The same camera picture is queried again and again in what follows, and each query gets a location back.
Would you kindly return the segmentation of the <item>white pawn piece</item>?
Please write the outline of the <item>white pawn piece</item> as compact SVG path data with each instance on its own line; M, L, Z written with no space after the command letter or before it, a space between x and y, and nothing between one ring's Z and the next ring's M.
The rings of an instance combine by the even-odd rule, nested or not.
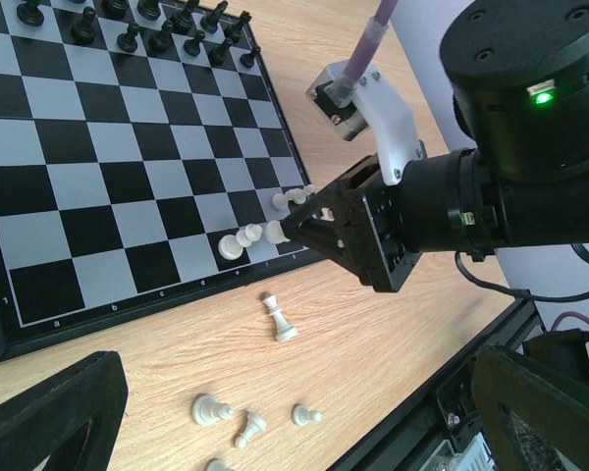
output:
M306 202L307 198L315 192L315 186L309 184L302 188L292 188L287 190L285 193L276 193L272 196L273 206L283 211L289 208L291 203L296 205L302 205Z

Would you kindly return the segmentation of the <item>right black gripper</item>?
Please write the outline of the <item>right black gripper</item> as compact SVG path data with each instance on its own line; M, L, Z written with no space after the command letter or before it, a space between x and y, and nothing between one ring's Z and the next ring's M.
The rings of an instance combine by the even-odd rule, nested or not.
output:
M419 260L401 234L393 190L368 155L281 221L286 238L317 251L377 292L400 291Z

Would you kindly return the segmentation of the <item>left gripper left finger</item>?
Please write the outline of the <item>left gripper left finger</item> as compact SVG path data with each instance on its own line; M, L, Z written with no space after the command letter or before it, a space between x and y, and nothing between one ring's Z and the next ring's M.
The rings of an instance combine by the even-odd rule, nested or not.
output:
M0 470L105 470L129 388L120 354L95 351L0 404Z

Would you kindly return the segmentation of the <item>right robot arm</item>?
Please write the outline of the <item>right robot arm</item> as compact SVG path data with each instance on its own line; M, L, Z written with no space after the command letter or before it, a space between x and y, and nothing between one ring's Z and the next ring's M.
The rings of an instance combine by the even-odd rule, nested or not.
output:
M351 56L307 94L345 140L376 150L310 196L282 231L378 292L424 253L483 261L569 245L589 265L589 1L474 1L439 60L473 146L428 156L404 99L372 64L395 8L382 2Z

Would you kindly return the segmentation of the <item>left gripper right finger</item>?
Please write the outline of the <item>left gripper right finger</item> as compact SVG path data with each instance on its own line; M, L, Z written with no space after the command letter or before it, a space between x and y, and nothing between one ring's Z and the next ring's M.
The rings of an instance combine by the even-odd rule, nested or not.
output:
M589 388L535 360L488 345L472 396L500 470L563 470L564 455L589 470Z

